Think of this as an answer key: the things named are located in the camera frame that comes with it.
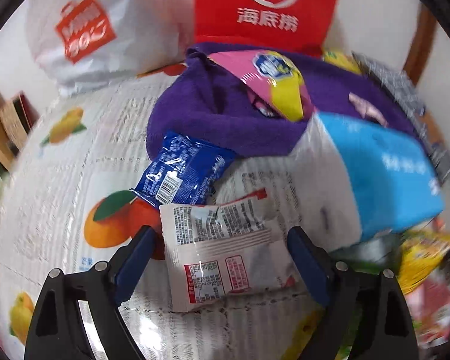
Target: purple towel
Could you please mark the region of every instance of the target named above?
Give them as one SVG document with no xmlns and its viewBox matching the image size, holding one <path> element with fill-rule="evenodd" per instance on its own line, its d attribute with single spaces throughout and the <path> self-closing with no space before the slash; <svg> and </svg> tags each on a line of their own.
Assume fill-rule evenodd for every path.
<svg viewBox="0 0 450 360">
<path fill-rule="evenodd" d="M 187 51 L 188 68 L 157 101 L 147 127 L 147 151 L 157 156 L 167 130 L 207 140 L 243 157 L 288 155 L 307 128 L 263 116 L 248 99 L 246 86 L 207 59 L 219 51 L 259 47 L 198 43 Z M 313 104 L 321 111 L 360 118 L 348 100 L 350 92 L 377 107 L 390 128 L 418 138 L 407 117 L 379 87 L 364 76 L 312 57 L 281 52 L 301 71 Z"/>
</svg>

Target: pink and yellow packet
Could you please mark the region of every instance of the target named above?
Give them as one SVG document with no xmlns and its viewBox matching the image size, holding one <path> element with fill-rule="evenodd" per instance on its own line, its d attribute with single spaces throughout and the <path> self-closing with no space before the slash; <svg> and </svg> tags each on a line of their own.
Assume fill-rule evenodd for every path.
<svg viewBox="0 0 450 360">
<path fill-rule="evenodd" d="M 294 63 L 271 50 L 214 52 L 208 58 L 237 76 L 271 110 L 292 122 L 310 118 L 314 107 Z"/>
</svg>

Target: lemon print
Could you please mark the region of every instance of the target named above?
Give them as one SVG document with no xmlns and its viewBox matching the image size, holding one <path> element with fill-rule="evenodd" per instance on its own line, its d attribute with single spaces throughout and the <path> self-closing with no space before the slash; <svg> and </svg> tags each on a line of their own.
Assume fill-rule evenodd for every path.
<svg viewBox="0 0 450 360">
<path fill-rule="evenodd" d="M 83 116 L 83 109 L 80 108 L 80 107 L 74 107 L 74 108 L 70 109 L 70 110 L 65 114 L 65 116 L 62 118 L 62 120 L 65 120 L 65 119 L 67 119 L 67 118 L 70 117 L 70 116 L 78 116 L 78 117 L 81 119 L 82 116 Z"/>
<path fill-rule="evenodd" d="M 59 143 L 66 139 L 75 130 L 82 119 L 79 116 L 71 115 L 66 119 L 60 120 L 50 130 L 50 143 Z"/>
<path fill-rule="evenodd" d="M 281 360 L 296 360 L 299 358 L 303 348 L 307 346 L 313 332 L 322 320 L 323 310 L 315 310 L 302 320 L 293 333 L 291 345 L 282 355 Z"/>
<path fill-rule="evenodd" d="M 26 344 L 28 329 L 34 313 L 34 304 L 26 292 L 17 295 L 15 304 L 10 309 L 10 329 L 11 332 Z"/>
<path fill-rule="evenodd" d="M 48 143 L 60 143 L 70 135 L 86 130 L 87 128 L 82 124 L 82 116 L 83 109 L 80 107 L 68 110 L 61 120 L 52 127 L 49 135 L 42 141 L 40 146 Z"/>
</svg>

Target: blue snack packet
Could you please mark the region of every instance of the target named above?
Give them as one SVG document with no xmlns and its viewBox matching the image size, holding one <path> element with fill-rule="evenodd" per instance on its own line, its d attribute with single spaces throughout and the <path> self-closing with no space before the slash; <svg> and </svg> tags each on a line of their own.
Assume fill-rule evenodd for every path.
<svg viewBox="0 0 450 360">
<path fill-rule="evenodd" d="M 155 208 L 168 203 L 204 204 L 212 183 L 234 159 L 231 150 L 168 131 L 162 150 L 132 191 Z"/>
</svg>

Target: orange logo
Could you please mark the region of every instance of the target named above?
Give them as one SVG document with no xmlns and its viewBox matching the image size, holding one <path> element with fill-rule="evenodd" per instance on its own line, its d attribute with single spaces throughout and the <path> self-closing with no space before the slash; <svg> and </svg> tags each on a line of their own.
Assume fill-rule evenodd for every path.
<svg viewBox="0 0 450 360">
<path fill-rule="evenodd" d="M 62 9 L 55 27 L 65 45 L 65 57 L 73 64 L 116 38 L 110 20 L 97 0 L 83 0 Z"/>
</svg>

